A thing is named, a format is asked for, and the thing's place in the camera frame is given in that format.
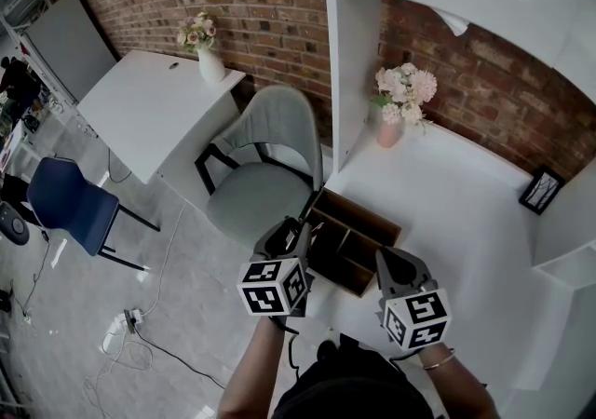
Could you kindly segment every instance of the black picture frame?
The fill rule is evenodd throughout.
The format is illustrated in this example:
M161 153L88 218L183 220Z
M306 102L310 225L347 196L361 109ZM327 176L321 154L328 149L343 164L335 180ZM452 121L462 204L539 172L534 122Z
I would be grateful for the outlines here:
M520 204L541 215L564 185L563 177L548 166L540 166L535 172L532 182L523 191Z

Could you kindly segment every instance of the brick wall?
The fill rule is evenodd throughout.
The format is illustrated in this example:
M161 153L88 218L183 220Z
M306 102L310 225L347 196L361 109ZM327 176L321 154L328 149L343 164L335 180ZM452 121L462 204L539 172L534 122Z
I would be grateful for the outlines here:
M313 103L331 144L325 0L88 0L115 49L189 57L176 45L180 19L214 15L226 66L250 76L243 92L287 83ZM455 37L430 9L385 0L380 62L413 61L435 73L428 117L532 171L546 163L571 178L596 154L596 108L560 75L471 26Z

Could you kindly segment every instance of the chair leg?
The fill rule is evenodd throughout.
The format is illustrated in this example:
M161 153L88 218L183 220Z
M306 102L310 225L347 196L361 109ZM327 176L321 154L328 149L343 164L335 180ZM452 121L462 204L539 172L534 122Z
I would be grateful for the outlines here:
M161 229L159 227L156 227L155 225L153 225L152 223L147 222L143 217L139 217L137 214L135 214L134 212L132 212L131 210L128 210L126 207L124 206L118 206L119 210L122 210L125 214L129 215L130 217L132 217L134 220L142 223L143 225L146 225L147 227L149 227L150 229L155 230L156 232L161 232Z
M105 259L111 260L112 262L116 262L117 264L125 265L125 266L128 266L130 268L134 268L135 270L141 270L142 272L145 271L145 269L142 268L139 265L131 264L130 262L126 262L124 260L119 259L118 257L115 257L114 255L110 255L109 253L105 253L104 251L99 251L97 254L100 257L103 257Z

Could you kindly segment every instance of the chair backrest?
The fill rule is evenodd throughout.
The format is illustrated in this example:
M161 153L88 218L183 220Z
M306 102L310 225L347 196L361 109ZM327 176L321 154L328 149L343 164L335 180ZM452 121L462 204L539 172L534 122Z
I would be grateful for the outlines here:
M266 142L290 147L310 167L313 188L322 185L322 161L312 107L296 88L261 89L242 116L212 141L225 155L248 144Z
M87 185L74 161L44 157L27 189L27 200L44 227L67 229Z

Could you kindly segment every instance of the white cube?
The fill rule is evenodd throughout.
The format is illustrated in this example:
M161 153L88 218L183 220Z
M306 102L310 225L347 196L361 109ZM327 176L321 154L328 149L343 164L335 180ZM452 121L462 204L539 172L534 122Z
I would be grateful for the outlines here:
M403 351L442 340L451 323L445 289L387 300L383 326Z
M305 272L298 258L250 262L240 267L237 287L250 315L289 315L306 293Z

